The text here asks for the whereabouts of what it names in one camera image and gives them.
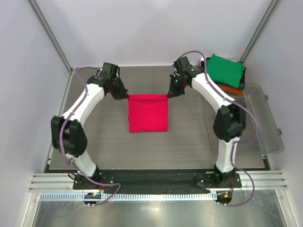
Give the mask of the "red t shirt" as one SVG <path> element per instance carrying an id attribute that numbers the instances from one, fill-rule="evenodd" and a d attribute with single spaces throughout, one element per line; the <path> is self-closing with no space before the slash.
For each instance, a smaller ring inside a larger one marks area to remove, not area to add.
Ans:
<path id="1" fill-rule="evenodd" d="M 128 98 L 129 132 L 167 132 L 169 100 L 166 94 L 132 94 Z"/>

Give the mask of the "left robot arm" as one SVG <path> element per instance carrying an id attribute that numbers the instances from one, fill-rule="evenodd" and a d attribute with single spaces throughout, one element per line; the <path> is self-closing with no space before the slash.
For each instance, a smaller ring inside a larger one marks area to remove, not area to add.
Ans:
<path id="1" fill-rule="evenodd" d="M 98 166 L 90 158 L 88 139 L 83 126 L 95 106 L 107 95 L 115 100 L 129 97 L 120 78 L 119 66 L 103 63 L 95 74 L 84 81 L 78 69 L 74 75 L 82 83 L 84 90 L 75 103 L 62 116 L 51 119 L 52 146 L 59 150 L 67 165 L 73 165 L 84 183 L 91 189 L 103 186 Z"/>

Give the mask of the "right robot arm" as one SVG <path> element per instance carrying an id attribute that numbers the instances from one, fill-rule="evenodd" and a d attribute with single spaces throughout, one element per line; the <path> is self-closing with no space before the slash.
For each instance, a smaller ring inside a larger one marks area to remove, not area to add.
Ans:
<path id="1" fill-rule="evenodd" d="M 219 187 L 227 187 L 234 180 L 236 169 L 233 163 L 237 142 L 246 128 L 246 112 L 238 103 L 224 93 L 200 66 L 190 64 L 187 57 L 174 61 L 175 72 L 170 75 L 168 98 L 178 97 L 190 86 L 201 94 L 216 112 L 213 131 L 218 138 L 218 157 L 214 165 L 213 180 Z"/>

